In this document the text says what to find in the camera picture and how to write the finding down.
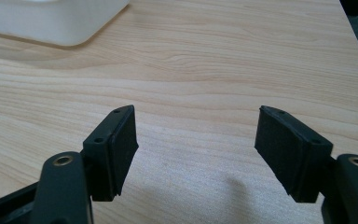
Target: light wood grain surface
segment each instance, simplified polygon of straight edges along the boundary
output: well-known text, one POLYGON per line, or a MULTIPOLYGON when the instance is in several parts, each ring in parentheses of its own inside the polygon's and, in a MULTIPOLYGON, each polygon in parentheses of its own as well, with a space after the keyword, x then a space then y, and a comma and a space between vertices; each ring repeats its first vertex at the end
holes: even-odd
POLYGON ((358 42, 338 0, 131 0, 88 43, 0 37, 0 197, 134 105, 138 152, 101 223, 322 223, 254 149, 258 108, 358 154, 358 42))

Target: wood grain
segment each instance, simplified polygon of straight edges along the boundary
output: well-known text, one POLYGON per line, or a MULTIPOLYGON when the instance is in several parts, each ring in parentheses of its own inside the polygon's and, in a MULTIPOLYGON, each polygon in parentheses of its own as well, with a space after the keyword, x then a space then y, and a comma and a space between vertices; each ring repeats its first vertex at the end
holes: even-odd
POLYGON ((96 223, 322 223, 256 153, 258 108, 358 154, 358 43, 338 0, 132 0, 74 48, 0 37, 0 197, 123 105, 140 148, 96 223))

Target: white container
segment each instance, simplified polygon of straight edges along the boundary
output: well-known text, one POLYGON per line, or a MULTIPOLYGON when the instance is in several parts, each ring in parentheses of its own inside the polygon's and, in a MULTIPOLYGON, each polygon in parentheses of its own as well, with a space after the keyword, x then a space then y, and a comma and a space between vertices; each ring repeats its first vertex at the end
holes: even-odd
POLYGON ((73 46, 88 40, 130 0, 0 0, 0 34, 73 46))

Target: wooden table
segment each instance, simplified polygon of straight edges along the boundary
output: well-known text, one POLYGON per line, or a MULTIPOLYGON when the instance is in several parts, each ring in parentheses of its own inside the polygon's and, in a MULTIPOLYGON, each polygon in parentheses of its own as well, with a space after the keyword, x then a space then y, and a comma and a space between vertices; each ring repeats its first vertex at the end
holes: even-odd
POLYGON ((140 147, 96 223, 322 223, 254 149, 258 108, 358 154, 358 43, 338 0, 131 0, 74 48, 0 37, 0 197, 123 105, 140 147))

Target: table surface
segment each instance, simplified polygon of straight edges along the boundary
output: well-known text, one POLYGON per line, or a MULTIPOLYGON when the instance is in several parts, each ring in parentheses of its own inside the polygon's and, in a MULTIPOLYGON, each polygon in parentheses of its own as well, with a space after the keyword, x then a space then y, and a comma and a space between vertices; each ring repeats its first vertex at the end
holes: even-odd
POLYGON ((77 47, 0 37, 0 197, 124 105, 140 147, 96 223, 321 223, 254 149, 258 109, 358 154, 358 42, 338 0, 131 0, 77 47))

